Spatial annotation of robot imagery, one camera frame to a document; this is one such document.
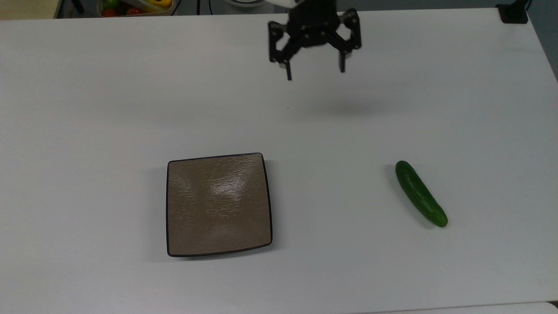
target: cucumber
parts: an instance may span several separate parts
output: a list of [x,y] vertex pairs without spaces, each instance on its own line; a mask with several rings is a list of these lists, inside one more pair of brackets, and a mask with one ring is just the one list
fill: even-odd
[[395,173],[401,188],[418,211],[434,225],[445,227],[448,224],[446,213],[430,194],[413,167],[408,162],[401,160],[395,165]]

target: table surface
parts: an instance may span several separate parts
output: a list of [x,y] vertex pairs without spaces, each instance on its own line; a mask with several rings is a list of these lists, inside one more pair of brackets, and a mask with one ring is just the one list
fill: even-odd
[[[293,78],[286,16],[1,21],[0,312],[363,313],[558,299],[558,84],[495,9],[360,13]],[[273,244],[166,255],[170,160],[259,151]],[[398,186],[415,166],[433,227]]]
[[558,309],[547,302],[518,303],[507,305],[437,308],[434,310],[415,310],[388,312],[391,314],[558,314]]

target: square plate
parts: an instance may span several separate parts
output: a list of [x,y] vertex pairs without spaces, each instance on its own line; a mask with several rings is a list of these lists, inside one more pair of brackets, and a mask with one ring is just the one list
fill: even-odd
[[167,252],[202,256],[271,244],[260,153],[175,160],[167,168]]

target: yellow bell pepper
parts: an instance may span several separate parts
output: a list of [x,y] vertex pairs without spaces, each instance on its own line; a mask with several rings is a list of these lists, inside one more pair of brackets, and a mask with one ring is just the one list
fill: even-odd
[[165,7],[168,8],[169,6],[172,6],[172,0],[150,0],[151,4],[154,4],[155,6],[160,6],[160,7]]

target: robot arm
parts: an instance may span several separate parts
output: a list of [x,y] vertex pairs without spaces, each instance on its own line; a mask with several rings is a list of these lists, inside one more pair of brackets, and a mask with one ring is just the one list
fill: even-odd
[[[286,68],[288,80],[292,80],[290,60],[301,48],[325,44],[339,50],[339,69],[345,72],[346,56],[362,45],[360,22],[355,9],[338,16],[336,0],[266,1],[291,8],[286,25],[273,21],[268,23],[270,62],[278,62],[280,67]],[[347,40],[337,34],[341,23],[351,31]],[[285,33],[290,38],[283,49],[278,50],[277,42]]]

